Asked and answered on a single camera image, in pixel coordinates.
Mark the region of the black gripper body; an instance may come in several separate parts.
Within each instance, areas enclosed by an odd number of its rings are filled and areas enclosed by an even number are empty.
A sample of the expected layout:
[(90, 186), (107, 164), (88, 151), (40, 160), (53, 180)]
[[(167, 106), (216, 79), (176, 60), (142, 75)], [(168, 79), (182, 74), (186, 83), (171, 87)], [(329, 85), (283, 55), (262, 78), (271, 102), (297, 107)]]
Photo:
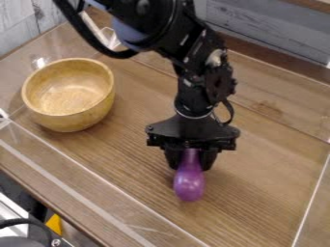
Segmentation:
[(239, 130), (211, 117), (187, 119), (179, 115), (146, 126), (147, 145), (160, 149), (234, 151)]

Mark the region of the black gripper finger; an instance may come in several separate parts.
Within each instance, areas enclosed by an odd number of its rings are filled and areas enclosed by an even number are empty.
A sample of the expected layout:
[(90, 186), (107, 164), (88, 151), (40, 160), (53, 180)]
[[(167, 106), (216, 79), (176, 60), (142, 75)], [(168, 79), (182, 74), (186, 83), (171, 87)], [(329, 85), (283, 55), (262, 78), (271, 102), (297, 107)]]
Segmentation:
[(182, 160), (183, 150), (176, 147), (166, 147), (164, 148), (164, 158), (168, 164), (168, 167), (172, 170), (178, 170), (179, 163)]
[(216, 160), (218, 149), (200, 150), (200, 164), (202, 170), (208, 171), (212, 167), (212, 164)]

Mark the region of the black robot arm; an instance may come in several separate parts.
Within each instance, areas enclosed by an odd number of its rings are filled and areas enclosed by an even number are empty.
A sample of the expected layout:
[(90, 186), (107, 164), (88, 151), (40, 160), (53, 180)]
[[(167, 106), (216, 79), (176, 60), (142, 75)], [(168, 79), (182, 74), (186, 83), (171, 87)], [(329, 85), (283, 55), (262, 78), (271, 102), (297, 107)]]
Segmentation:
[(164, 151), (171, 169), (183, 153), (198, 152), (204, 171), (222, 151), (236, 148), (239, 130), (214, 115), (218, 106), (231, 108), (228, 97), (238, 81), (224, 41), (195, 12), (194, 0), (95, 0), (112, 15), (123, 51), (102, 43), (68, 0), (53, 0), (76, 32), (102, 54), (128, 59), (154, 51), (170, 60), (178, 76), (175, 115), (146, 126), (147, 144)]

